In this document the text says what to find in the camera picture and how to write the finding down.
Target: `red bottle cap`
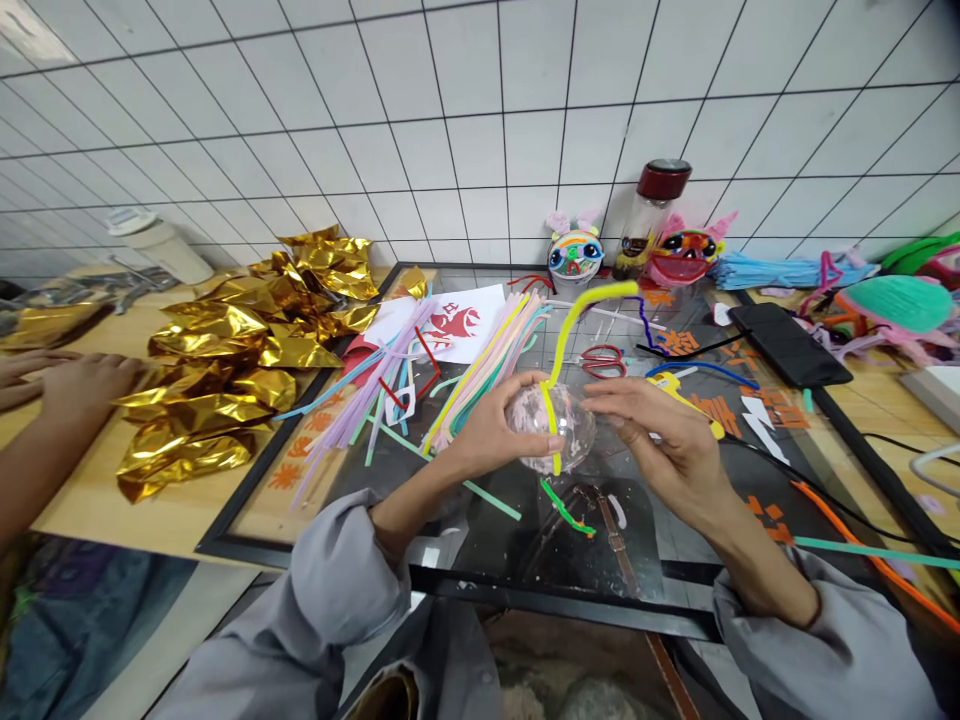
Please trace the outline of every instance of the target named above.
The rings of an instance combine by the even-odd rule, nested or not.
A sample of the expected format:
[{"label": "red bottle cap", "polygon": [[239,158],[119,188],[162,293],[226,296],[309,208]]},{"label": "red bottle cap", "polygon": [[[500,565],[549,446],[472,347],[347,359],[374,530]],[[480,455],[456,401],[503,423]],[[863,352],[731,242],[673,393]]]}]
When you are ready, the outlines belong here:
[{"label": "red bottle cap", "polygon": [[651,200],[676,200],[683,193],[692,170],[686,160],[651,160],[640,175],[637,194]]}]

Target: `scissors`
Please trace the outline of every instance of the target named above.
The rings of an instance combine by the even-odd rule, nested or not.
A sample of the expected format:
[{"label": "scissors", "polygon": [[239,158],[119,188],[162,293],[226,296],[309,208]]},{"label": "scissors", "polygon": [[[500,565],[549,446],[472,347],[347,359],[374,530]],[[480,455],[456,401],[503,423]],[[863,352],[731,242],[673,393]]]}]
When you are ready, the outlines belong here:
[{"label": "scissors", "polygon": [[[583,371],[597,378],[606,380],[611,377],[624,377],[627,374],[627,363],[630,358],[623,357],[623,350],[616,345],[594,345],[580,353],[583,362],[578,363]],[[603,368],[611,368],[617,371],[616,375],[604,375],[597,372]]]}]

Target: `gray sleeve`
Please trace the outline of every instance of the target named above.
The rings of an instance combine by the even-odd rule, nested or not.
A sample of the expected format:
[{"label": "gray sleeve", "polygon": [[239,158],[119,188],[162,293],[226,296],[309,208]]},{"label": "gray sleeve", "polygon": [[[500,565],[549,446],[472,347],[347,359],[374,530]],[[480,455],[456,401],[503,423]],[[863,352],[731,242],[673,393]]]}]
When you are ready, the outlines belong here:
[{"label": "gray sleeve", "polygon": [[341,498],[300,537],[290,569],[193,654],[159,720],[327,718],[343,682],[341,648],[406,612],[410,577],[376,544],[369,490]]},{"label": "gray sleeve", "polygon": [[720,632],[751,682],[803,717],[944,717],[906,620],[886,598],[803,550],[787,557],[820,593],[820,615],[807,630],[751,617],[726,570],[714,585]]}]

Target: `crumpled gold foil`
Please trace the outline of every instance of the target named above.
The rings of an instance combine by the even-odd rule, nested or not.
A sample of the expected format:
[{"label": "crumpled gold foil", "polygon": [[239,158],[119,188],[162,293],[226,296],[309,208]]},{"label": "crumpled gold foil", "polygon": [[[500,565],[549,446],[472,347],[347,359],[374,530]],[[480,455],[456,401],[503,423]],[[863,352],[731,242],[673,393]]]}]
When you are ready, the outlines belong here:
[{"label": "crumpled gold foil", "polygon": [[296,402],[297,381],[280,368],[343,366],[324,343],[365,331],[379,306],[345,307],[377,289],[370,241],[338,235],[334,225],[278,238],[288,250],[248,275],[212,280],[193,302],[164,308],[170,322],[148,351],[167,364],[115,401],[139,425],[117,472],[130,502],[249,462],[256,437],[272,431],[270,418]]},{"label": "crumpled gold foil", "polygon": [[234,378],[232,384],[235,392],[242,390],[278,413],[293,409],[297,401],[297,381],[284,370],[254,368]]},{"label": "crumpled gold foil", "polygon": [[414,265],[400,277],[400,287],[405,288],[417,300],[423,300],[427,296],[427,278],[423,270]]},{"label": "crumpled gold foil", "polygon": [[260,364],[264,367],[343,367],[343,361],[313,337],[267,338]]},{"label": "crumpled gold foil", "polygon": [[104,303],[78,303],[46,308],[24,308],[17,328],[0,340],[2,350],[36,350],[56,347],[94,315]]}]

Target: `black phone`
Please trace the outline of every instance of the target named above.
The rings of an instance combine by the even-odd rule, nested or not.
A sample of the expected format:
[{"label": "black phone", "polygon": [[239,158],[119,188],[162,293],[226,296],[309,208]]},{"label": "black phone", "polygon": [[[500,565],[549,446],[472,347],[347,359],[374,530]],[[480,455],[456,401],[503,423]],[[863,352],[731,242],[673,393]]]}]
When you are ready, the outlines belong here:
[{"label": "black phone", "polygon": [[730,309],[747,340],[788,384],[796,388],[840,385],[853,375],[779,305],[760,303]]}]

